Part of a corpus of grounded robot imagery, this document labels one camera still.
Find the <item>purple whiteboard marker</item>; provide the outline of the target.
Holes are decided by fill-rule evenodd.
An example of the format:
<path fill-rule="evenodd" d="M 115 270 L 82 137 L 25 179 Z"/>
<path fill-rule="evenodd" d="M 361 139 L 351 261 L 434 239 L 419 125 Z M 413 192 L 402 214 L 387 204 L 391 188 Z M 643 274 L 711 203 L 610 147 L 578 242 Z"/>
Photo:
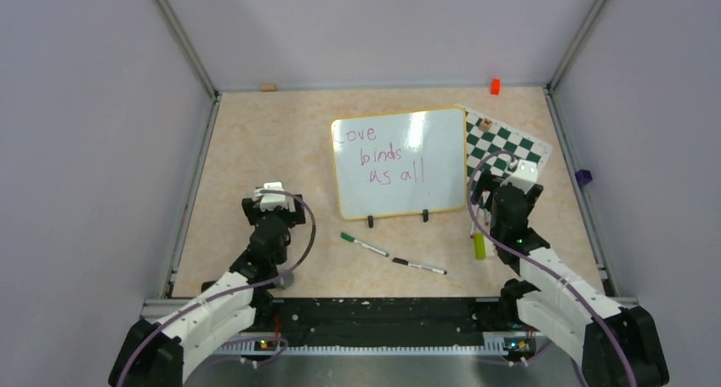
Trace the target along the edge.
<path fill-rule="evenodd" d="M 477 233 L 477 228 L 478 228 L 477 222 L 478 222 L 478 218 L 479 218 L 479 216 L 478 216 L 478 211 L 479 211 L 479 206 L 473 204 L 473 205 L 471 206 L 470 212 L 469 212 L 469 213 L 470 213 L 470 218 L 471 218 L 471 228 L 470 228 L 469 237 L 470 237 L 471 239 L 474 239 L 474 238 L 475 238 L 475 234 Z"/>

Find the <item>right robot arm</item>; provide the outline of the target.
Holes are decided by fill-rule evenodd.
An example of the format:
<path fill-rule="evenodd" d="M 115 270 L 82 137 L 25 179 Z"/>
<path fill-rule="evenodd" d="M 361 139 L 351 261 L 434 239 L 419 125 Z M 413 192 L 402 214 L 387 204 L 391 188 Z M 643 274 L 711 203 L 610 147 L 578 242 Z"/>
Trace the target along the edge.
<path fill-rule="evenodd" d="M 539 184 L 523 191 L 484 177 L 472 191 L 471 204 L 490 215 L 487 238 L 517 274 L 502 288 L 503 314 L 562 349 L 584 386 L 667 385 L 670 373 L 651 313 L 597 291 L 529 226 L 542 190 Z"/>

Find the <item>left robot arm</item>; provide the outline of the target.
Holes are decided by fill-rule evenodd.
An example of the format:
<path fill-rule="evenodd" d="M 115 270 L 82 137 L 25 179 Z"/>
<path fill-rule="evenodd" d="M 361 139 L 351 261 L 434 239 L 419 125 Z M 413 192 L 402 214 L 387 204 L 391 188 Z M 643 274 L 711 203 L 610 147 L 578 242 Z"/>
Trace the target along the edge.
<path fill-rule="evenodd" d="M 269 290 L 291 275 L 290 230 L 315 216 L 300 194 L 259 188 L 241 202 L 253 227 L 247 248 L 202 293 L 155 321 L 128 330 L 108 377 L 110 386 L 181 386 L 231 336 L 251 327 L 272 300 Z"/>

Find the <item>yellow framed whiteboard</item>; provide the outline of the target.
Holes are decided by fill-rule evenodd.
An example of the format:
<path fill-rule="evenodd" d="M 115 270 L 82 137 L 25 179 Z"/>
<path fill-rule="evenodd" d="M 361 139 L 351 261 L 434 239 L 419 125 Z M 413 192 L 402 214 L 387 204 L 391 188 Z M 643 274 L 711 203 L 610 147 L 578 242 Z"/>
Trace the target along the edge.
<path fill-rule="evenodd" d="M 458 106 L 339 118 L 330 138 L 343 219 L 445 212 L 466 202 L 466 113 Z"/>

